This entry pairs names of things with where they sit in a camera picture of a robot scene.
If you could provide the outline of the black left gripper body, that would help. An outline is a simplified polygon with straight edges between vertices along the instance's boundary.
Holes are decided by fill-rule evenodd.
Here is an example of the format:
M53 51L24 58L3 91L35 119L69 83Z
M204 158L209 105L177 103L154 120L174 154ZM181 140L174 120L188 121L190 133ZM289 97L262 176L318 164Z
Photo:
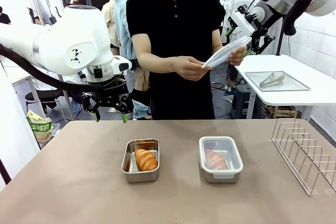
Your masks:
M122 105L122 98L126 93L99 93L92 92L91 99L95 102L95 106L100 107L119 107Z

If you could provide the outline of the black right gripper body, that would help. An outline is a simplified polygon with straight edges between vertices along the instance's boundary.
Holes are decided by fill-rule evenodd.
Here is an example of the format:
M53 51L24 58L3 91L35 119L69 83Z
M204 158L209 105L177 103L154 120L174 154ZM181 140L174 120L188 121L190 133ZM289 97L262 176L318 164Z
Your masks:
M265 19L266 11L263 7L256 6L252 10L246 10L245 19L248 22L245 28L245 35L251 37L254 32L262 31L261 22Z

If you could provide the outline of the person's left hand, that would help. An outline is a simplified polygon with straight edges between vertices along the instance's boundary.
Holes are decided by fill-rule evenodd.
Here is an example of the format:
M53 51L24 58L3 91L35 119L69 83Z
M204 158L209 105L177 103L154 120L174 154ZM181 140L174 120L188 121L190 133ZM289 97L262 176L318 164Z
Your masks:
M239 66L244 59L246 48L246 46L243 46L234 50L228 57L229 63L233 66Z

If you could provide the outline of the person's right hand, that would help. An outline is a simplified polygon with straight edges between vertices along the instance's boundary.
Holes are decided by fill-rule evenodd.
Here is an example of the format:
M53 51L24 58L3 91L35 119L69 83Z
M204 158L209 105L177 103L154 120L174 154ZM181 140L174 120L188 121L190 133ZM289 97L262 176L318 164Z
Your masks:
M203 68L203 62L193 57L179 56L173 57L172 69L178 75L186 80L201 80L210 70L211 67Z

